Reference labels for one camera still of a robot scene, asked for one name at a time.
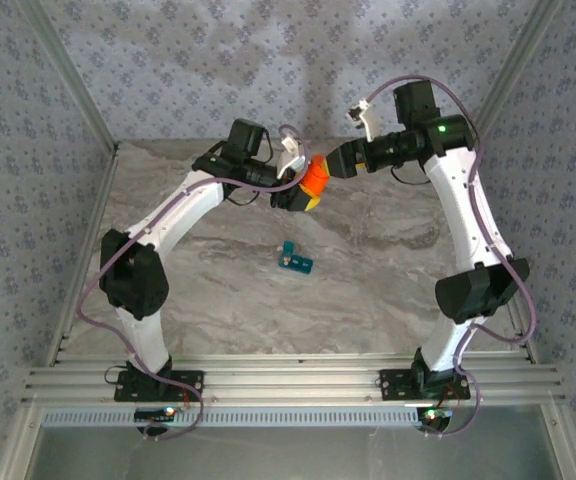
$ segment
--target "enclosure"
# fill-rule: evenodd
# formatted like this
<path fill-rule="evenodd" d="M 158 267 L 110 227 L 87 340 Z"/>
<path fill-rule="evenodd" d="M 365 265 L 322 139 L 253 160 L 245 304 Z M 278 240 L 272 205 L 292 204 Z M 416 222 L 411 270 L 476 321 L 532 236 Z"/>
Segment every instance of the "enclosure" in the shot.
<path fill-rule="evenodd" d="M 275 154 L 290 123 L 327 155 L 363 134 L 350 106 L 410 73 L 474 115 L 493 213 L 531 265 L 533 340 L 478 334 L 465 357 L 486 400 L 475 425 L 438 443 L 377 401 L 375 372 L 410 363 L 440 317 L 435 283 L 456 273 L 439 197 L 407 164 L 414 185 L 385 169 L 331 179 L 309 212 L 224 202 L 184 236 L 165 341 L 212 375 L 207 412 L 238 420 L 207 418 L 183 455 L 143 442 L 104 382 L 124 346 L 75 315 L 101 236 L 150 213 L 234 119 L 268 128 Z M 384 132 L 402 128 L 391 91 L 375 101 Z M 312 273 L 279 268 L 287 240 Z M 97 288 L 84 310 L 118 325 Z M 486 324 L 511 337 L 527 318 L 516 295 Z M 276 408 L 331 417 L 237 423 Z M 0 0 L 0 478 L 143 478 L 160 458 L 209 478 L 456 478 L 475 448 L 485 478 L 576 478 L 576 0 Z"/>

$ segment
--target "white patterned wall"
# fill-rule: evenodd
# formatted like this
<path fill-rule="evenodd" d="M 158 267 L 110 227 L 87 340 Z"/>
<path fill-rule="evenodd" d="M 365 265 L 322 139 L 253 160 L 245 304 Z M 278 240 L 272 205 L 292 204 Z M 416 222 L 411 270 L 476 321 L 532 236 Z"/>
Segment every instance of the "white patterned wall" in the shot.
<path fill-rule="evenodd" d="M 346 109 L 405 73 L 435 76 L 477 109 L 532 4 L 43 1 L 116 139 L 222 137 L 239 116 L 352 135 Z M 380 105 L 393 127 L 388 94 Z"/>
<path fill-rule="evenodd" d="M 17 4 L 0 0 L 0 449 L 23 368 L 45 359 L 107 160 Z"/>
<path fill-rule="evenodd" d="M 532 261 L 540 358 L 576 415 L 576 0 L 567 0 L 488 141 L 483 181 L 504 236 Z"/>

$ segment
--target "marble surface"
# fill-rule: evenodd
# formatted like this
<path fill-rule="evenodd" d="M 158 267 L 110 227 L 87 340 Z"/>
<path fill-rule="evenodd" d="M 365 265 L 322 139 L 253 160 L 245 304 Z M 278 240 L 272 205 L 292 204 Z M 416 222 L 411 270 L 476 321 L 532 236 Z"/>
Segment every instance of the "marble surface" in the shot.
<path fill-rule="evenodd" d="M 340 141 L 312 147 L 326 154 Z M 100 235 L 141 220 L 174 190 L 191 160 L 210 141 L 123 144 Z M 400 176 L 423 180 L 416 165 Z M 240 201 L 248 192 L 235 192 Z M 280 269 L 284 240 L 314 259 L 310 275 Z M 454 247 L 431 185 L 396 183 L 386 170 L 331 179 L 313 211 L 273 209 L 269 197 L 252 205 L 223 203 L 204 216 L 165 262 L 170 294 L 162 323 L 171 352 L 412 353 L 440 315 L 437 279 L 454 273 Z M 99 268 L 99 242 L 88 272 Z M 84 310 L 118 324 L 103 292 Z M 512 336 L 506 309 L 488 324 Z M 475 349 L 502 350 L 481 334 Z M 112 334 L 73 323 L 67 351 L 119 353 Z"/>

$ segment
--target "purple cable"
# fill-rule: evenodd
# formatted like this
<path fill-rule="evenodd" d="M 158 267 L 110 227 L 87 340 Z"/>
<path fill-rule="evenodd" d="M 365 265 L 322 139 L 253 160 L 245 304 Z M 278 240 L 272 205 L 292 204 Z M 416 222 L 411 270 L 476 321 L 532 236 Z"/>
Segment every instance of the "purple cable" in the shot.
<path fill-rule="evenodd" d="M 391 85 L 394 85 L 395 83 L 399 83 L 399 82 L 403 82 L 403 81 L 407 81 L 407 80 L 427 80 L 430 83 L 432 83 L 433 85 L 440 88 L 444 93 L 446 93 L 452 99 L 453 102 L 455 102 L 457 107 L 459 107 L 459 110 L 461 110 L 461 113 L 464 115 L 464 117 L 466 117 L 466 120 L 468 120 L 468 123 L 470 123 L 472 129 L 474 130 L 475 136 L 477 137 L 477 140 L 479 141 L 479 148 L 477 149 L 475 161 L 473 162 L 472 168 L 470 169 L 470 172 L 468 174 L 468 197 L 470 199 L 470 206 L 472 207 L 472 212 L 475 216 L 475 221 L 477 222 L 477 225 L 479 226 L 479 229 L 481 230 L 482 235 L 484 236 L 486 242 L 488 243 L 490 250 L 499 259 L 499 261 L 504 266 L 504 268 L 508 271 L 508 273 L 510 274 L 512 279 L 517 283 L 519 290 L 521 290 L 521 293 L 523 294 L 524 298 L 526 299 L 526 303 L 528 304 L 528 310 L 530 311 L 530 324 L 528 326 L 528 330 L 526 331 L 526 334 L 521 336 L 521 337 L 506 338 L 506 337 L 503 337 L 503 336 L 493 332 L 488 327 L 485 327 L 485 326 L 479 325 L 479 324 L 475 324 L 475 323 L 473 323 L 471 325 L 471 327 L 463 335 L 463 337 L 459 341 L 459 344 L 457 345 L 457 348 L 455 349 L 455 353 L 453 354 L 453 365 L 454 365 L 455 371 L 457 373 L 459 373 L 460 375 L 464 375 L 465 377 L 470 379 L 470 383 L 472 383 L 472 385 L 475 387 L 475 410 L 473 411 L 470 418 L 468 418 L 468 420 L 462 426 L 460 426 L 458 429 L 453 430 L 449 433 L 442 433 L 442 432 L 439 432 L 438 430 L 436 430 L 434 428 L 425 427 L 427 430 L 433 431 L 433 433 L 436 433 L 437 435 L 439 435 L 439 437 L 442 437 L 442 436 L 455 435 L 455 434 L 461 433 L 464 430 L 466 430 L 472 424 L 472 422 L 475 420 L 475 418 L 477 417 L 477 413 L 479 412 L 479 406 L 481 404 L 481 390 L 479 389 L 479 384 L 477 383 L 477 380 L 475 379 L 473 374 L 471 374 L 467 370 L 464 370 L 461 367 L 461 365 L 459 365 L 459 359 L 461 358 L 461 355 L 463 354 L 464 350 L 466 349 L 466 345 L 468 344 L 468 342 L 470 341 L 470 339 L 474 335 L 473 329 L 476 328 L 478 330 L 481 330 L 481 331 L 487 333 L 488 335 L 490 335 L 491 337 L 493 337 L 494 339 L 499 340 L 501 342 L 509 343 L 512 345 L 520 345 L 520 344 L 526 343 L 530 339 L 530 337 L 533 335 L 533 333 L 535 332 L 535 328 L 537 327 L 537 311 L 535 309 L 535 304 L 532 300 L 532 295 L 530 294 L 528 287 L 523 282 L 523 280 L 521 279 L 521 277 L 519 276 L 517 271 L 512 267 L 512 265 L 510 265 L 508 260 L 506 260 L 504 255 L 499 251 L 499 249 L 497 247 L 494 246 L 494 240 L 492 239 L 492 235 L 490 235 L 490 232 L 488 231 L 488 227 L 486 226 L 486 223 L 484 222 L 483 215 L 481 214 L 481 211 L 479 210 L 479 205 L 477 204 L 477 198 L 476 198 L 475 188 L 474 188 L 473 182 L 474 182 L 475 177 L 477 176 L 477 173 L 479 172 L 479 166 L 481 165 L 481 161 L 483 159 L 484 143 L 483 143 L 483 138 L 479 134 L 479 130 L 477 129 L 477 126 L 475 125 L 475 122 L 473 121 L 472 117 L 470 116 L 470 113 L 468 113 L 468 110 L 466 109 L 465 105 L 461 102 L 461 100 L 459 100 L 457 95 L 455 95 L 452 92 L 452 90 L 450 90 L 450 88 L 448 88 L 446 85 L 441 83 L 439 80 L 435 80 L 434 78 L 428 77 L 426 75 L 413 74 L 413 75 L 402 75 L 401 77 L 395 77 L 395 78 L 388 80 L 387 82 L 385 82 L 382 85 L 380 85 L 379 87 L 377 87 L 377 89 L 373 93 L 371 93 L 368 97 L 366 97 L 366 101 L 368 103 L 372 102 L 375 99 L 375 97 L 377 95 L 379 95 L 381 92 L 383 92 L 386 88 L 390 87 Z"/>
<path fill-rule="evenodd" d="M 130 343 L 130 340 L 128 339 L 128 337 L 126 337 L 126 335 L 121 330 L 119 330 L 116 327 L 113 327 L 112 325 L 108 325 L 107 323 L 98 322 L 98 321 L 93 320 L 92 318 L 88 317 L 82 310 L 83 304 L 86 301 L 86 299 L 88 298 L 88 296 L 90 295 L 90 293 L 92 292 L 92 290 L 99 284 L 99 280 L 106 274 L 106 272 L 108 272 L 110 267 L 112 267 L 115 264 L 115 262 L 124 253 L 126 253 L 126 251 L 128 251 L 128 249 L 130 247 L 132 247 L 137 241 L 139 241 L 139 239 L 141 237 L 143 237 L 145 235 L 146 229 L 154 228 L 157 225 L 157 223 L 159 223 L 159 221 L 181 201 L 181 199 L 183 199 L 185 196 L 191 194 L 195 190 L 197 190 L 201 187 L 205 187 L 206 185 L 210 185 L 212 183 L 226 183 L 229 185 L 235 185 L 235 186 L 243 188 L 245 190 L 250 190 L 251 192 L 276 193 L 276 192 L 281 192 L 283 190 L 288 190 L 289 188 L 292 188 L 295 185 L 297 185 L 301 181 L 303 176 L 306 174 L 306 170 L 308 170 L 308 165 L 310 164 L 310 153 L 308 150 L 308 146 L 306 145 L 306 142 L 303 140 L 304 137 L 303 137 L 303 135 L 301 135 L 299 130 L 297 130 L 295 127 L 293 127 L 291 125 L 287 125 L 287 124 L 281 125 L 279 127 L 279 134 L 283 135 L 283 132 L 285 132 L 285 131 L 290 131 L 295 136 L 295 139 L 301 142 L 301 144 L 304 148 L 304 156 L 306 159 L 305 160 L 306 163 L 304 165 L 304 168 L 299 173 L 299 175 L 297 175 L 292 181 L 290 181 L 289 183 L 287 183 L 285 185 L 280 185 L 278 187 L 257 187 L 257 186 L 249 185 L 247 183 L 240 182 L 239 180 L 233 180 L 230 178 L 208 178 L 208 179 L 201 180 L 197 183 L 192 184 L 190 187 L 188 187 L 188 189 L 186 191 L 180 192 L 170 202 L 168 202 L 161 209 L 161 211 L 157 215 L 155 215 L 155 217 L 146 226 L 144 226 L 123 247 L 121 247 L 119 250 L 117 250 L 117 252 L 110 258 L 110 260 L 108 260 L 106 262 L 106 264 L 99 269 L 99 272 L 97 272 L 95 274 L 95 276 L 93 277 L 93 279 L 85 286 L 83 292 L 81 293 L 81 296 L 79 297 L 79 300 L 77 301 L 77 305 L 75 308 L 75 313 L 77 314 L 77 316 L 81 320 L 83 320 L 84 322 L 86 322 L 90 325 L 93 325 L 93 326 L 99 327 L 99 328 L 103 328 L 105 330 L 108 330 L 109 332 L 114 333 L 119 338 L 119 340 L 121 340 L 123 342 L 123 344 L 126 346 L 128 351 L 132 354 L 137 365 L 139 365 L 139 368 L 144 373 L 146 373 L 147 375 L 149 375 L 153 379 L 157 380 L 158 382 L 172 385 L 174 387 L 181 388 L 182 390 L 188 390 L 193 395 L 195 395 L 197 397 L 197 399 L 199 400 L 199 413 L 197 414 L 197 418 L 195 419 L 195 421 L 193 423 L 191 423 L 189 426 L 183 428 L 182 430 L 180 430 L 179 432 L 176 432 L 174 434 L 166 435 L 164 437 L 147 436 L 146 438 L 148 438 L 148 439 L 156 440 L 156 441 L 171 440 L 173 438 L 177 438 L 177 437 L 180 437 L 182 435 L 185 435 L 186 433 L 191 432 L 192 430 L 197 428 L 197 426 L 199 425 L 199 422 L 201 422 L 201 419 L 203 418 L 203 414 L 204 414 L 204 400 L 201 396 L 201 393 L 199 393 L 199 391 L 197 389 L 195 389 L 194 387 L 192 387 L 191 385 L 187 385 L 185 383 L 178 382 L 176 380 L 170 380 L 167 378 L 160 377 L 155 372 L 151 371 L 144 364 L 141 357 L 139 357 L 139 355 L 137 355 L 135 347 L 132 345 L 132 343 Z"/>

